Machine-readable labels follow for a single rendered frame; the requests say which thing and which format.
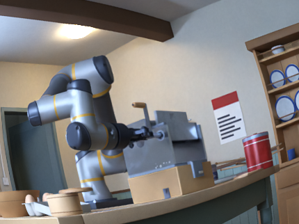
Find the ceiling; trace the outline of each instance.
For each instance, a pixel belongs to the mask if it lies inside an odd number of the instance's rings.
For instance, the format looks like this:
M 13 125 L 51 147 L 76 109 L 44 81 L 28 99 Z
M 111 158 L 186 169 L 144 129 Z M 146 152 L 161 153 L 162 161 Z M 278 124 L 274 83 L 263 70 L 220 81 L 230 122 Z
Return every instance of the ceiling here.
M 220 0 L 87 0 L 172 21 Z
M 172 21 L 219 0 L 92 0 Z M 64 24 L 0 16 L 0 61 L 69 65 L 107 55 L 135 36 L 97 29 L 85 38 L 60 35 Z

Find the wooden hutch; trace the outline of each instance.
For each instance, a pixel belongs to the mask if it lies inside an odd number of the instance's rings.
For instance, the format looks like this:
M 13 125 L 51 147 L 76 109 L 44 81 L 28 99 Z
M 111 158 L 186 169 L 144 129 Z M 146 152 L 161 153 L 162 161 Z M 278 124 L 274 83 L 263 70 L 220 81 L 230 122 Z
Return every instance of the wooden hutch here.
M 273 54 L 271 48 L 277 45 L 284 45 L 285 50 Z M 276 143 L 282 143 L 280 148 L 284 148 L 278 152 L 280 171 L 275 174 L 280 223 L 299 223 L 299 113 L 292 120 L 282 122 L 275 109 L 278 97 L 288 95 L 295 99 L 299 80 L 286 80 L 286 84 L 279 88 L 269 85 L 273 70 L 281 70 L 285 74 L 289 64 L 299 67 L 299 24 L 248 41 L 246 47 L 253 53 L 261 75 Z M 295 148 L 296 158 L 289 161 L 287 150 L 292 148 Z

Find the egg carton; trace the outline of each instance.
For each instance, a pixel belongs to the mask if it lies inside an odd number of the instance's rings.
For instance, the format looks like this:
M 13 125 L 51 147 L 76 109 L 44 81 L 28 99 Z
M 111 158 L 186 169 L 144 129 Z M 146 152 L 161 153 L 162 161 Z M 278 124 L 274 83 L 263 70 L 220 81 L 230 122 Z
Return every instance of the egg carton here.
M 91 212 L 90 204 L 80 202 L 83 213 Z M 48 202 L 31 202 L 31 203 L 23 203 L 25 205 L 26 210 L 29 216 L 52 216 L 50 212 L 50 208 Z

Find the door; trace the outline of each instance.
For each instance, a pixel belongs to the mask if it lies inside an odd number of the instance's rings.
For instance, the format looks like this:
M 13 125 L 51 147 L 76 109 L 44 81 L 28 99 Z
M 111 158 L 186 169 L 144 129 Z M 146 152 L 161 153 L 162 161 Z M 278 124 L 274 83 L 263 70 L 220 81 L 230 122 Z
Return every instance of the door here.
M 16 190 L 40 190 L 42 196 L 67 188 L 54 128 L 26 121 L 8 129 Z

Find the brown egg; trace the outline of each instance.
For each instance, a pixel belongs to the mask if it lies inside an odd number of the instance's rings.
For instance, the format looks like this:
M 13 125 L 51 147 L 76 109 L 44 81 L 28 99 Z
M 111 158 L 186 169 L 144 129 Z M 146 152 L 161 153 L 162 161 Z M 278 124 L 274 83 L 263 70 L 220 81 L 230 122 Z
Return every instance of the brown egg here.
M 32 202 L 36 202 L 34 197 L 32 195 L 27 195 L 25 197 L 25 203 L 32 203 Z
M 44 195 L 42 196 L 42 201 L 46 202 L 47 201 L 47 196 L 48 195 L 52 195 L 53 193 L 44 193 Z

